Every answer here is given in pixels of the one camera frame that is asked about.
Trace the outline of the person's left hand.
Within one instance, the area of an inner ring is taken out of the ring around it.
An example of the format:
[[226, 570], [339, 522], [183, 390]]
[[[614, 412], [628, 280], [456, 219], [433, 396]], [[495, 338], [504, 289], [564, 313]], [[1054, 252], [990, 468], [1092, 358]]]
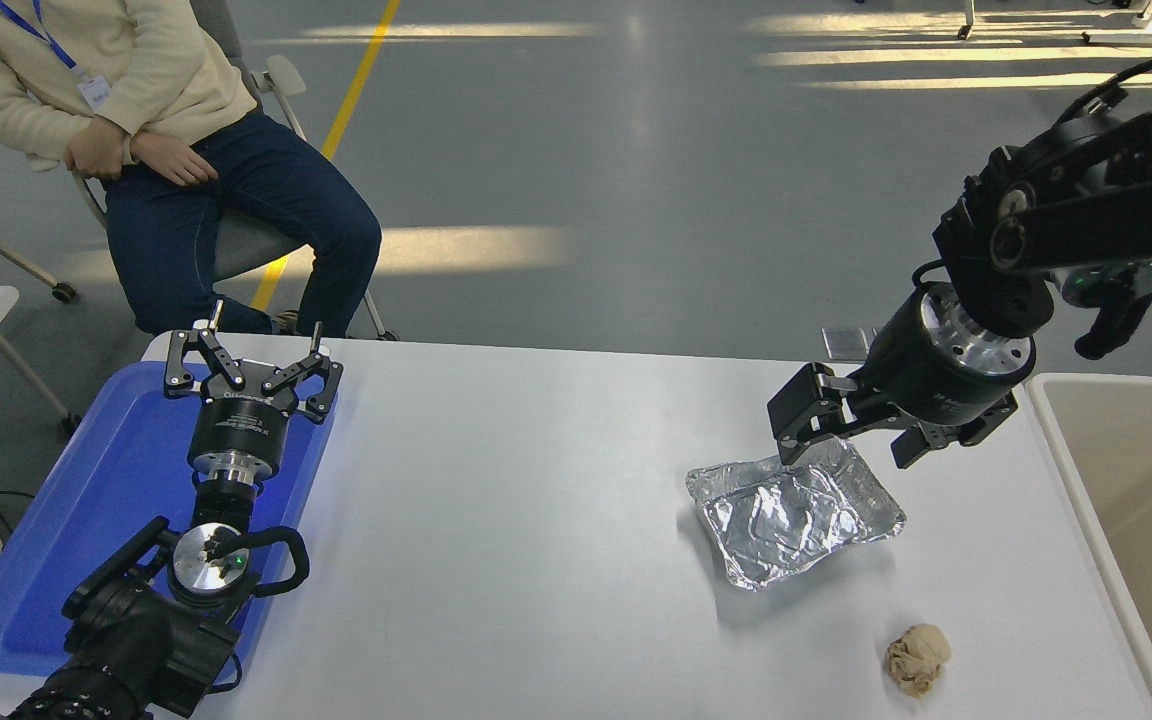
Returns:
[[131, 135], [109, 119], [91, 118], [88, 126], [68, 141], [61, 161], [68, 170], [84, 179], [118, 181], [123, 174], [128, 141]]

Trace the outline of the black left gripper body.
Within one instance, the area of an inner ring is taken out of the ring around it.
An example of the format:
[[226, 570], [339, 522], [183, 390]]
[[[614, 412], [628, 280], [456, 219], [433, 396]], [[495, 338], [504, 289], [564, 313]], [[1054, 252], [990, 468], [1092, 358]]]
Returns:
[[218, 461], [225, 454], [247, 454], [262, 462], [280, 462], [291, 414], [300, 406], [298, 382], [265, 395], [266, 382], [274, 382], [276, 367], [257, 361], [238, 361], [237, 374], [243, 386], [233, 389], [221, 374], [209, 377], [200, 393], [200, 414], [191, 445], [189, 462]]

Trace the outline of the person's right hand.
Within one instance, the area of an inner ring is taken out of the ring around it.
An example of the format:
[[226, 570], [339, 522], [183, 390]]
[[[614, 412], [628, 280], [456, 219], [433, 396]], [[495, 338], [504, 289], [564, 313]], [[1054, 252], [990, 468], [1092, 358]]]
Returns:
[[179, 187], [218, 181], [212, 165], [183, 141], [159, 132], [137, 132], [129, 142], [132, 159]]

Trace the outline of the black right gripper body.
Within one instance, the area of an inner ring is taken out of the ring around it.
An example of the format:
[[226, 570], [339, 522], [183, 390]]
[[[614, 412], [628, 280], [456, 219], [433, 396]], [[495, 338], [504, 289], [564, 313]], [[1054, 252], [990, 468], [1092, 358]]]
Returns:
[[952, 285], [922, 285], [851, 378], [916, 419], [952, 427], [977, 419], [1024, 381], [1026, 340], [975, 323]]

